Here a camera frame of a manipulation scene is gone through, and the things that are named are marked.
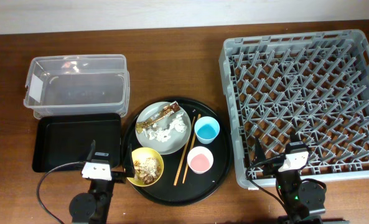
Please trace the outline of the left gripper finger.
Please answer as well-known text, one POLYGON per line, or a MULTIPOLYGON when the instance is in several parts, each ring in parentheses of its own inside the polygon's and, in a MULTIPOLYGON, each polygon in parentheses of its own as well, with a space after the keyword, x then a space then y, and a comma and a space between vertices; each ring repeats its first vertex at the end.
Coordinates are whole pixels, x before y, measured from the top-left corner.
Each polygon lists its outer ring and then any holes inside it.
POLYGON ((126 177, 133 178, 135 176, 135 168, 132 158, 132 146, 129 144, 124 155, 123 168, 126 177))
POLYGON ((86 157, 86 161, 87 162, 90 162, 95 154, 95 147, 96 147, 96 141, 95 140, 92 140, 91 142, 91 146, 90 146, 90 152, 89 154, 87 155, 86 157))

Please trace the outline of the grey round plate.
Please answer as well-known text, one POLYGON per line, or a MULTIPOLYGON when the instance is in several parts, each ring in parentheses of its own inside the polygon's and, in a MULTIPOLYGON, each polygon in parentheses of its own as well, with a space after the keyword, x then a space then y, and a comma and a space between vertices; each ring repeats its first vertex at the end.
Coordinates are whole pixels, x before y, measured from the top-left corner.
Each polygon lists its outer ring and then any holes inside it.
POLYGON ((137 140, 143 147, 150 147, 161 155, 172 154, 185 146, 190 138, 192 122, 183 106, 174 114, 163 118, 152 126, 135 131, 137 140))

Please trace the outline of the yellow bowl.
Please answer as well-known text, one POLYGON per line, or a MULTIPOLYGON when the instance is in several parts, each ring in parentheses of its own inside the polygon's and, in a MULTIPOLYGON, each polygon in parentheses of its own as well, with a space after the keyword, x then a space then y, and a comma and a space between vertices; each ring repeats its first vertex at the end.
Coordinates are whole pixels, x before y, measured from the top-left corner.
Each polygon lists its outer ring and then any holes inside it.
MULTIPOLYGON (((149 147, 140 147, 140 148, 138 148, 138 149, 136 149, 132 152, 133 163, 136 160, 143 160, 143 159, 148 158, 148 157, 155 157, 160 162, 161 168, 162 168, 162 174, 163 174, 164 161, 162 159, 162 156, 157 151, 155 151, 154 149, 151 149, 149 147)), ((161 176, 152 184, 155 184, 161 178, 161 176)), ((134 177, 133 178, 128 177, 127 179, 133 185, 138 186, 138 187, 148 187, 148 186, 152 185, 152 184, 145 185, 141 181, 135 180, 134 177)))

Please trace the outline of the white tissue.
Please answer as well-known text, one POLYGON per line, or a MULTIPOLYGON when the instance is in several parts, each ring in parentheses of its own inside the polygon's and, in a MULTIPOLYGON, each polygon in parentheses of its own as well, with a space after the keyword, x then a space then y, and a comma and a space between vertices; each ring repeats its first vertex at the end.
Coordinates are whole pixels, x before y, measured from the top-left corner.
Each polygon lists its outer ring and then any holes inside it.
POLYGON ((172 131, 177 131, 178 133, 184 133, 186 131, 187 125, 184 123, 183 115, 183 113, 177 114, 166 129, 162 129, 157 124, 153 124, 151 127, 146 128, 143 132, 148 140, 166 142, 171 138, 170 133, 172 131))

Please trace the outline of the peanut shells and rice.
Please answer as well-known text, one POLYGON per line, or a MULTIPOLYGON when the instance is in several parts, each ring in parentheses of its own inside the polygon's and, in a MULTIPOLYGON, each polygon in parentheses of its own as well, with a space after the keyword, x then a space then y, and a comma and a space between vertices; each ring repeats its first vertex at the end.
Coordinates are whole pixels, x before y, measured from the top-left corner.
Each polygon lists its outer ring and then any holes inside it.
POLYGON ((134 161, 134 179, 145 185, 154 183, 162 174, 160 162, 155 157, 134 161))

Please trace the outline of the brown gold snack wrapper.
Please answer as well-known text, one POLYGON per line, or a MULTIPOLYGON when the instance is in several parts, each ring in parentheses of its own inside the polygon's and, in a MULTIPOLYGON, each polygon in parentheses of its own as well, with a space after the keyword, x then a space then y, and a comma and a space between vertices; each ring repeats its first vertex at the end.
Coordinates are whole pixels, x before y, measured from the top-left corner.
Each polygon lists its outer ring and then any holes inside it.
POLYGON ((174 101, 172 103, 168 103, 165 105, 160 111, 154 113, 145 121, 137 122, 136 123, 136 132, 141 134, 146 128, 152 126, 154 123, 169 117, 170 115, 178 112, 180 110, 180 106, 178 102, 174 101))

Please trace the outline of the light blue plastic cup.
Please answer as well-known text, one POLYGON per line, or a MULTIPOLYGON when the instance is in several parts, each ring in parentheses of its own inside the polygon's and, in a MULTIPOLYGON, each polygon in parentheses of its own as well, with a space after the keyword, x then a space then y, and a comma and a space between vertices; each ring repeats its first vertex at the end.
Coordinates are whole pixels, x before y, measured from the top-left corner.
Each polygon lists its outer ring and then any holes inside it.
POLYGON ((210 144, 218 136, 220 125, 215 118, 204 116, 196 121, 194 131, 199 142, 210 144))

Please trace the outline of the wooden chopstick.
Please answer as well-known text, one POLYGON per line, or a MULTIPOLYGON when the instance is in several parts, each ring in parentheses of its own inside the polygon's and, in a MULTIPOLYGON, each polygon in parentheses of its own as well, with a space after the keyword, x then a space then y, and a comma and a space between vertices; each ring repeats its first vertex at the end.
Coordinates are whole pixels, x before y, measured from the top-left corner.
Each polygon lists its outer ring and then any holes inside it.
MULTIPOLYGON (((194 126, 192 128, 192 131, 193 131, 193 136, 192 136, 192 141, 191 141, 191 145, 190 145, 190 148, 189 148, 189 152, 193 149, 194 147, 194 143, 195 143, 195 138, 196 138, 196 133, 195 133, 195 123, 201 118, 201 114, 198 114, 195 122, 194 122, 194 126)), ((182 184, 185 183, 185 180, 186 180, 186 177, 187 177, 187 172, 188 172, 188 168, 189 168, 189 162, 187 160, 186 162, 186 166, 185 166, 185 170, 184 170, 184 176, 183 176, 183 179, 182 179, 182 184)))
MULTIPOLYGON (((194 126, 194 123, 195 123, 195 117, 193 117, 193 119, 192 119, 191 128, 190 128, 190 134, 192 132, 192 128, 194 126)), ((173 186, 176 186, 177 183, 178 183, 180 172, 181 172, 181 169, 182 169, 182 164, 183 164, 183 161, 184 161, 185 153, 186 153, 187 147, 189 145, 189 142, 190 142, 190 138, 187 140, 187 142, 186 142, 186 144, 184 146, 184 150, 183 150, 182 155, 181 155, 181 158, 180 158, 180 162, 179 162, 179 166, 178 166, 178 169, 177 169, 177 172, 176 172, 176 175, 175 175, 173 186)))

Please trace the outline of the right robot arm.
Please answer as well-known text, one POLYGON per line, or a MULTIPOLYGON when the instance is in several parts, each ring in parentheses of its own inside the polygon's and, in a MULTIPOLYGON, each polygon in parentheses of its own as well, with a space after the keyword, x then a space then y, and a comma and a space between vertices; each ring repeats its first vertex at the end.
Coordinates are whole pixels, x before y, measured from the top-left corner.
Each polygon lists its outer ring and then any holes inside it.
POLYGON ((325 213, 325 183, 315 179, 302 179, 300 172, 308 164, 311 149, 294 132, 290 134, 290 142, 285 151, 277 156, 266 158, 258 138, 255 139, 255 159, 247 168, 247 172, 260 167, 264 176, 274 176, 277 195, 268 192, 257 184, 250 174, 246 178, 264 193, 275 198, 284 211, 285 216, 278 217, 278 223, 348 223, 347 220, 323 220, 325 213))

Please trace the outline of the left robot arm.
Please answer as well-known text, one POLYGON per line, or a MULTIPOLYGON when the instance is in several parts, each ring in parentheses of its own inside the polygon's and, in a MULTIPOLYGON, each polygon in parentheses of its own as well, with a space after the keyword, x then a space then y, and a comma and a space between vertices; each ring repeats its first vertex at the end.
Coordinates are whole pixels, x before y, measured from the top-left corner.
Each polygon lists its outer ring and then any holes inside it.
POLYGON ((72 223, 106 223, 113 189, 116 184, 125 184, 128 177, 134 177, 132 147, 121 153, 118 164, 122 171, 112 171, 113 155, 96 150, 96 142, 91 143, 90 153, 84 161, 81 175, 90 181, 85 193, 76 195, 69 205, 72 223))

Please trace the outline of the pink plastic cup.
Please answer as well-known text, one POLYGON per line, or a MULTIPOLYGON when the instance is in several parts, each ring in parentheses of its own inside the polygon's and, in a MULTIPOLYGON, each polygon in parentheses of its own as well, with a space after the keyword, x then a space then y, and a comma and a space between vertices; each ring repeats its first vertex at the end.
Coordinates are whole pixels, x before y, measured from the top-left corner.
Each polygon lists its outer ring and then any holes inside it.
POLYGON ((194 173, 206 173, 213 166, 213 154, 206 147, 197 146, 187 155, 187 163, 194 173))

